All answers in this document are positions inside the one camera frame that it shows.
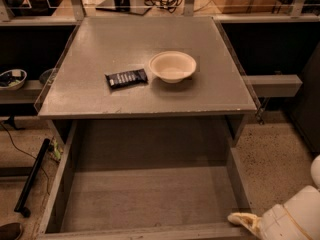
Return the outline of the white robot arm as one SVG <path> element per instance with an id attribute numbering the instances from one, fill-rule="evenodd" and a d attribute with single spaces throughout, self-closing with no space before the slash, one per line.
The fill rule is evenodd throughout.
<path id="1" fill-rule="evenodd" d="M 320 240 L 320 156 L 311 164 L 315 186 L 307 185 L 284 204 L 276 204 L 261 217 L 231 213 L 227 219 L 259 240 Z"/>

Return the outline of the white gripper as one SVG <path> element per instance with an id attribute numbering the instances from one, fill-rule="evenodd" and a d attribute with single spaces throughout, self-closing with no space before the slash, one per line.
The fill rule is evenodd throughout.
<path id="1" fill-rule="evenodd" d="M 301 240 L 302 235 L 292 222 L 285 208 L 276 204 L 262 217 L 252 213 L 231 213 L 227 217 L 234 225 L 241 225 L 262 240 Z"/>

